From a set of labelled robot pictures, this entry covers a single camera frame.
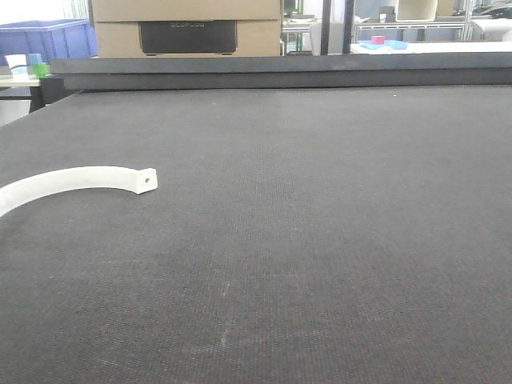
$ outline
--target dark gray felt surface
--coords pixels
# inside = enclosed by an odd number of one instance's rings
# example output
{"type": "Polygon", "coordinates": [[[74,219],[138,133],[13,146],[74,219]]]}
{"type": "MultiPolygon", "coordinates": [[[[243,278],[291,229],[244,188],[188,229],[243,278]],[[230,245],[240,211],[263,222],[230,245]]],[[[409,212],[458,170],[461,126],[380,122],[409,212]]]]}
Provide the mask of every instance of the dark gray felt surface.
{"type": "Polygon", "coordinates": [[[79,94],[0,185],[0,383],[512,382],[512,87],[79,94]]]}

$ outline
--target metal shelf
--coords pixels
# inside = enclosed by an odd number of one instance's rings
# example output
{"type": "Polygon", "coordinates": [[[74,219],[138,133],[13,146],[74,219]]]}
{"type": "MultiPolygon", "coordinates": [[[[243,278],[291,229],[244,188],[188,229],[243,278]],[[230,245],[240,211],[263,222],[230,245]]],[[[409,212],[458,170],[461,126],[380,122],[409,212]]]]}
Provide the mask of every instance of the metal shelf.
{"type": "Polygon", "coordinates": [[[463,27],[464,22],[372,22],[357,24],[359,30],[426,30],[463,27]]]}

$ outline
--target pink block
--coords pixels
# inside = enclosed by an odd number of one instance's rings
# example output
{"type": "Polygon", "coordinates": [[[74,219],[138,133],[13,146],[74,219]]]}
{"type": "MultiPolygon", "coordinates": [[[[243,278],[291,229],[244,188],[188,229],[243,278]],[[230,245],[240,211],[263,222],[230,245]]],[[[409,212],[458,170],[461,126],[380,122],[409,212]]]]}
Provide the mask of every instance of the pink block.
{"type": "Polygon", "coordinates": [[[372,44],[384,44],[386,38],[384,36],[372,36],[371,43],[372,44]]]}

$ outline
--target white table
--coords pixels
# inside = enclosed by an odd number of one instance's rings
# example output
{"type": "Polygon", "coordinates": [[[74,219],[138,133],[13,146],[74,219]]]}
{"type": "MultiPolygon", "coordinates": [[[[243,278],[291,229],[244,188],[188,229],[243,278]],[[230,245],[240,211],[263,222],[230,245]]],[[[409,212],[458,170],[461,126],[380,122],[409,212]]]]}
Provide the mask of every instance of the white table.
{"type": "Polygon", "coordinates": [[[406,50],[392,50],[383,47],[369,50],[359,44],[352,44],[353,54],[428,54],[439,52],[512,52],[512,42],[412,42],[406,50]]]}
{"type": "Polygon", "coordinates": [[[12,94],[8,90],[0,92],[0,100],[30,100],[30,112],[34,112],[45,106],[40,85],[39,79],[32,74],[27,76],[17,75],[15,77],[12,75],[0,75],[0,88],[14,88],[18,86],[28,86],[30,88],[30,95],[12,94]]]}

